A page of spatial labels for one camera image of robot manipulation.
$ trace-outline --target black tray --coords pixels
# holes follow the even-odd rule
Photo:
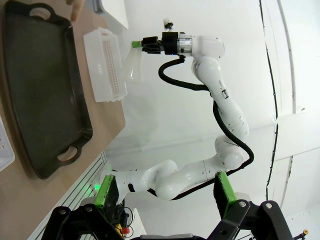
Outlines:
[[[30,16],[37,8],[48,10],[49,19]],[[44,3],[8,1],[2,17],[8,100],[29,161],[46,179],[76,161],[93,135],[73,28]],[[59,160],[70,146],[76,154]]]

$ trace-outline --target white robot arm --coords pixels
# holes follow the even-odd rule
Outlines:
[[[249,127],[240,107],[232,99],[224,84],[218,61],[225,51],[223,43],[217,38],[208,36],[173,34],[177,34],[177,55],[193,57],[193,74],[209,89],[227,129],[245,143],[248,139]],[[180,170],[174,161],[166,160],[144,170],[122,172],[105,170],[101,174],[100,181],[102,183],[106,175],[115,176],[119,191],[118,203],[129,192],[142,192],[149,189],[153,189],[161,199],[172,200],[185,190],[213,179],[217,172],[235,170],[244,162],[242,149],[226,135],[219,136],[215,140],[214,147],[216,155],[187,164]]]

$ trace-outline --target white container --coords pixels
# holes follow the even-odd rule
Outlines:
[[[0,117],[0,171],[15,160],[15,153],[10,145],[4,124]]]
[[[95,101],[122,100],[128,92],[120,79],[122,62],[117,36],[99,27],[83,39]]]

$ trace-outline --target wooden table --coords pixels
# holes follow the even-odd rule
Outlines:
[[[65,0],[41,2],[48,3],[58,15],[70,19],[71,8],[66,5]],[[94,99],[83,35],[98,27],[107,28],[105,19],[88,9],[84,9],[78,21],[73,24],[78,65],[93,137],[83,147],[82,154],[75,163],[59,168],[48,179],[36,177],[20,150],[21,140],[14,133],[10,108],[4,101],[5,89],[1,82],[4,71],[0,69],[0,115],[15,153],[14,162],[0,171],[0,239],[27,239],[69,187],[125,126],[120,101],[96,103]]]

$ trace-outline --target white plastic basket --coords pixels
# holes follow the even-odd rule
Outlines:
[[[0,116],[0,171],[15,160],[15,153],[10,145],[4,124]]]
[[[126,83],[119,78],[122,62],[117,36],[99,27],[83,39],[95,101],[123,99],[128,92]]]

